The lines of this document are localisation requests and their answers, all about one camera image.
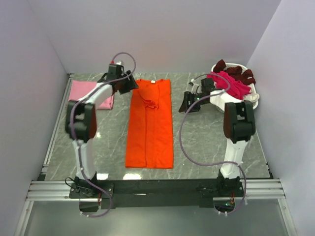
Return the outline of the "orange t shirt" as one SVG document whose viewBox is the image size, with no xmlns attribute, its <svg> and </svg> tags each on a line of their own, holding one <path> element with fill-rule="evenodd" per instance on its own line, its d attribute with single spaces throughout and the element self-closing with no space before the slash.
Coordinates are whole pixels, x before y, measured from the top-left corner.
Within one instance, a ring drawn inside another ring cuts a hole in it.
<svg viewBox="0 0 315 236">
<path fill-rule="evenodd" d="M 170 80 L 139 79 L 132 92 L 126 168 L 172 169 L 173 120 Z"/>
</svg>

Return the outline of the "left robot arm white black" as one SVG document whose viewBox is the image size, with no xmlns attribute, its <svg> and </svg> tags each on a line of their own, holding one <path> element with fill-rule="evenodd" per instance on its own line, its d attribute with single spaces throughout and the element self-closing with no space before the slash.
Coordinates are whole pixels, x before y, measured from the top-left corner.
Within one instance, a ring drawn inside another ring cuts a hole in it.
<svg viewBox="0 0 315 236">
<path fill-rule="evenodd" d="M 93 138 L 97 132 L 96 111 L 116 92 L 124 94 L 138 88 L 132 74 L 131 70 L 125 71 L 123 65 L 111 63 L 108 72 L 91 91 L 68 102 L 65 131 L 72 140 L 77 167 L 72 189 L 85 197 L 91 198 L 103 192 L 97 184 L 97 173 L 92 160 Z"/>
</svg>

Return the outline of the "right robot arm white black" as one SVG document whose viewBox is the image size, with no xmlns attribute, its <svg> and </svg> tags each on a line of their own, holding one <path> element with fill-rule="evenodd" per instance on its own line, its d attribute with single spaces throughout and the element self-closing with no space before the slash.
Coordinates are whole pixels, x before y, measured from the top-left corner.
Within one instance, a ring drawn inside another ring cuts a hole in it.
<svg viewBox="0 0 315 236">
<path fill-rule="evenodd" d="M 185 91 L 179 112 L 184 112 L 184 118 L 188 113 L 200 111 L 200 106 L 211 103 L 224 111 L 223 133 L 226 137 L 226 150 L 224 161 L 212 164 L 198 163 L 192 160 L 186 153 L 182 144 L 183 123 L 179 129 L 179 143 L 184 156 L 192 163 L 199 166 L 221 165 L 217 177 L 216 191 L 221 196 L 227 196 L 237 188 L 240 176 L 244 174 L 241 167 L 243 154 L 251 137 L 255 134 L 255 118 L 253 105 L 250 101 L 237 101 L 227 93 L 231 89 L 231 84 L 227 83 L 227 88 L 215 88 L 211 78 L 201 80 L 201 84 L 195 80 L 189 83 L 192 91 Z"/>
</svg>

